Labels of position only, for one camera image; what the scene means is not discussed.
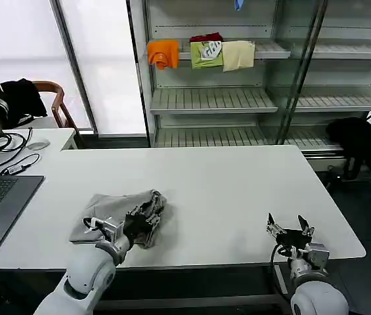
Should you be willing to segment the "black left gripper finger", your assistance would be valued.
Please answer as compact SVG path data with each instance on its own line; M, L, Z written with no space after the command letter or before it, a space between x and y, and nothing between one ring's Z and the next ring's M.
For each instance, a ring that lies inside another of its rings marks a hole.
M153 201L146 201L137 205L134 209L126 213L126 217L139 217L150 218L153 215Z
M150 227L151 230L154 230L159 225L162 215L163 215L163 209L159 209L156 211L153 211L146 219L146 223Z

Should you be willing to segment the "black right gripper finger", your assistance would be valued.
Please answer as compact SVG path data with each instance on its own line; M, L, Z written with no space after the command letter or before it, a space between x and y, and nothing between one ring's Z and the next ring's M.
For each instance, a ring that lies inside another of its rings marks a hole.
M315 228L313 226L310 226L307 220L304 219L301 215L298 215L297 218L301 227L301 234L303 236L313 236Z
M286 233L286 231L281 226L279 226L277 223L275 223L271 213L268 214L267 232L270 235L280 235L280 234L285 234Z

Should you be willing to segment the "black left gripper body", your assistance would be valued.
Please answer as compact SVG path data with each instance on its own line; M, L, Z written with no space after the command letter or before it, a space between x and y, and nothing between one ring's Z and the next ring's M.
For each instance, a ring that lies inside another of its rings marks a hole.
M135 242L137 239L146 238L150 232L150 225L147 218L143 214L128 213L125 216L123 225L123 234L127 236L130 242Z

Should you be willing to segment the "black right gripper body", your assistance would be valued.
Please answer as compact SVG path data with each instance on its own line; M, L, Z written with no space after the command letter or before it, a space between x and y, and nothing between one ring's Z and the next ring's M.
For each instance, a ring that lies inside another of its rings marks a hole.
M311 243L313 236L303 236L301 230L285 229L285 234L276 235L277 244L282 245L286 249L295 247L296 249L304 249L308 243Z

